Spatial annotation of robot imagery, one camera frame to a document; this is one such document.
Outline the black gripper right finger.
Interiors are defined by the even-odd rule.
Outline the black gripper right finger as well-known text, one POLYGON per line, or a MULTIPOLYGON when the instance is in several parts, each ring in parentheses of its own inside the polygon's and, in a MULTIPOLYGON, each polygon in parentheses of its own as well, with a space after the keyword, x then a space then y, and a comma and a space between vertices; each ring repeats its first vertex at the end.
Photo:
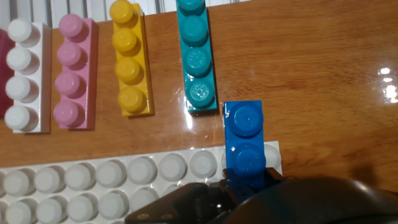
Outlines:
POLYGON ((284 178, 273 168, 266 167, 264 170, 264 186, 272 187, 280 184, 284 181, 284 178))

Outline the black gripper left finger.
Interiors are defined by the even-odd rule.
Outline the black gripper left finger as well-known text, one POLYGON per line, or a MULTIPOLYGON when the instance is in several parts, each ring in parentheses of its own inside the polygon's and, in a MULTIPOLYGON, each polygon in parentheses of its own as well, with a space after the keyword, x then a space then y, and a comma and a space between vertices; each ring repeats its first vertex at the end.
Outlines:
POLYGON ((230 223, 228 218, 239 205, 240 180, 231 170, 212 184, 193 182, 174 190, 126 216, 127 224, 230 223))

